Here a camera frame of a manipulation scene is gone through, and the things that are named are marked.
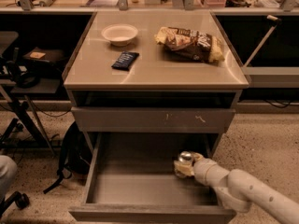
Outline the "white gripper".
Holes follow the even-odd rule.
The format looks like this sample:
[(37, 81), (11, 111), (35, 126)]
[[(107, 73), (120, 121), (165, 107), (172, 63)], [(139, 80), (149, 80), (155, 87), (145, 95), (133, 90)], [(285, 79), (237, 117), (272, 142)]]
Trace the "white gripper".
[(228, 170), (200, 153), (194, 153), (193, 160), (196, 161), (193, 167), (190, 163), (174, 161), (175, 174), (181, 178), (194, 176), (197, 182), (210, 187), (221, 186), (223, 178), (229, 174)]

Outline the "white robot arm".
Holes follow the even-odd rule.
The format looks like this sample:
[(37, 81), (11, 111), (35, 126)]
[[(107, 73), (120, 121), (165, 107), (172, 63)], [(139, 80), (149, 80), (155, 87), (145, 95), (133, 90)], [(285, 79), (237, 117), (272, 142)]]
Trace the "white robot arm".
[(213, 188), (224, 207), (247, 213), (255, 203), (280, 224), (299, 224), (298, 203), (243, 170), (227, 170), (212, 159), (189, 151), (178, 155), (174, 169), (181, 178), (193, 176), (198, 183)]

